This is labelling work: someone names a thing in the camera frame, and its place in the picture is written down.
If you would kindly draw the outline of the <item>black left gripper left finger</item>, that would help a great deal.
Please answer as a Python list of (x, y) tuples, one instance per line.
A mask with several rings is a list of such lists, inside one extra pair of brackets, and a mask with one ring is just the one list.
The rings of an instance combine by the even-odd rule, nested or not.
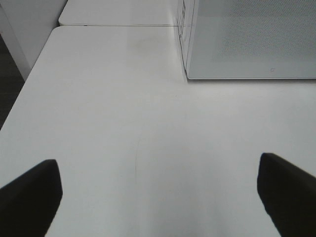
[(47, 159), (0, 189), (0, 235), (43, 237), (63, 195), (58, 163)]

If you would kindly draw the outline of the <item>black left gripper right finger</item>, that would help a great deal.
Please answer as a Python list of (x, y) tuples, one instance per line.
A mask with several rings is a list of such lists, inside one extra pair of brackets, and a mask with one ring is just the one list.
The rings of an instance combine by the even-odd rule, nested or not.
[(316, 235), (316, 178), (273, 153), (260, 157), (257, 192), (282, 237)]

